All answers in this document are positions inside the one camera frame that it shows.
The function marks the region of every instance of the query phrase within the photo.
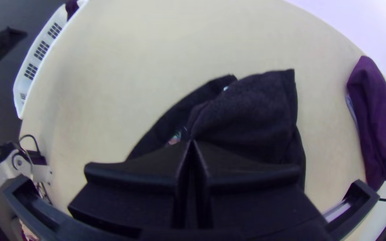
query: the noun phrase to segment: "purple towel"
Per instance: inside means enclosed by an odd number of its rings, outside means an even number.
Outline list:
[[[366,180],[378,190],[386,181],[386,82],[373,60],[362,56],[346,86],[357,117]]]

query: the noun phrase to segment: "dark clothing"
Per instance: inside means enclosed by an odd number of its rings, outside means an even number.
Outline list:
[[[190,112],[198,104],[215,99],[223,88],[237,81],[233,75],[214,79],[193,91],[170,108],[133,148],[127,160],[165,147],[177,131],[184,130]]]
[[[305,153],[297,121],[294,70],[248,76],[214,100],[192,111],[187,138],[206,141],[245,158],[272,164],[296,164]]]
[[[67,21],[74,15],[78,10],[77,0],[71,0],[65,4],[65,10],[67,11]]]
[[[347,88],[357,117],[367,183],[386,181],[386,82],[372,59],[362,56]]]
[[[128,160],[164,147],[180,129],[197,139],[255,161],[295,164],[304,188],[305,153],[297,121],[294,70],[228,75],[195,90],[167,111],[145,134]]]

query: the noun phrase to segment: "black towel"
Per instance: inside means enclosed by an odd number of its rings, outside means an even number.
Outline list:
[[[302,169],[299,184],[304,188],[306,158],[296,126],[297,110],[294,70],[251,75],[196,106],[185,138],[259,162],[296,164]]]

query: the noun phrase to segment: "white plastic part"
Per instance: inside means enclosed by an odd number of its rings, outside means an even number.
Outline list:
[[[88,0],[78,0],[77,4],[79,9],[77,12],[80,11],[81,7],[87,2]],[[20,119],[23,119],[23,107],[31,91],[31,84],[40,66],[44,63],[45,56],[50,51],[50,47],[57,41],[66,23],[67,12],[65,10],[65,4],[63,4],[47,21],[29,48],[13,86],[14,106],[16,107],[17,116]]]

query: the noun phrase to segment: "black fabric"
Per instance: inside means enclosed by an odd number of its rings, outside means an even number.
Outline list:
[[[74,15],[78,10],[77,0],[71,0],[65,4],[65,10],[67,11],[67,21]]]
[[[176,131],[183,129],[191,110],[198,104],[215,99],[223,88],[237,81],[233,75],[214,79],[199,87],[169,109],[141,138],[127,160],[138,158],[166,145]]]
[[[180,129],[196,139],[271,164],[295,164],[305,182],[305,153],[297,129],[294,70],[271,71],[236,81],[227,75],[208,82],[168,110],[144,135],[128,160],[164,147]]]
[[[297,121],[294,70],[248,76],[194,108],[187,139],[206,141],[251,160],[301,167],[305,153]]]

